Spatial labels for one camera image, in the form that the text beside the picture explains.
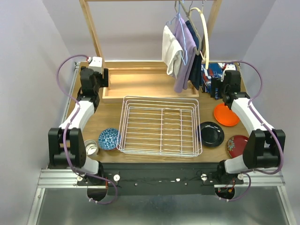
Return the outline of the blue patterned bowl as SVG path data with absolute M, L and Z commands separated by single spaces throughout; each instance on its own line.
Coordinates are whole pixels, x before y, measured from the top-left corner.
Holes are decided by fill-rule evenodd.
M 98 144 L 103 150 L 114 150 L 120 141 L 119 131 L 115 128 L 107 128 L 98 137 Z

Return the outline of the white metal cup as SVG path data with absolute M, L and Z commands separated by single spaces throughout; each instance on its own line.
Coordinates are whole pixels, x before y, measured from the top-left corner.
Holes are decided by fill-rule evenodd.
M 84 146 L 87 156 L 95 157 L 98 154 L 98 145 L 94 140 L 86 140 Z

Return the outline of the white wire dish rack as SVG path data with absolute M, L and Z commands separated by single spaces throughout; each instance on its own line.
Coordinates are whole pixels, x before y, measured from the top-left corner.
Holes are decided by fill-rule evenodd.
M 197 157 L 202 154 L 199 101 L 125 96 L 117 149 L 127 154 Z

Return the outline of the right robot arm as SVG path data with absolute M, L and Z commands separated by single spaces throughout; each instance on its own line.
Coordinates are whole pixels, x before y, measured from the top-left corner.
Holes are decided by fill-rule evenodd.
M 241 75 L 237 70 L 224 70 L 218 82 L 218 94 L 224 104 L 233 111 L 246 128 L 249 138 L 240 156 L 222 160 L 212 177 L 225 184 L 241 173 L 258 171 L 266 173 L 275 168 L 278 173 L 284 161 L 285 133 L 275 129 L 255 109 L 252 98 L 240 90 Z

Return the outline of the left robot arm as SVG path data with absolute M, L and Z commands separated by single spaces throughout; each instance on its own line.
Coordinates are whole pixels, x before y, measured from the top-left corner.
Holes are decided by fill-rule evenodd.
M 93 185 L 109 180 L 104 177 L 100 162 L 88 156 L 92 147 L 83 139 L 83 129 L 99 106 L 99 89 L 108 86 L 108 69 L 94 70 L 81 67 L 81 87 L 74 98 L 75 107 L 67 119 L 48 132 L 49 161 L 52 167 L 69 167 L 78 176 L 87 178 Z

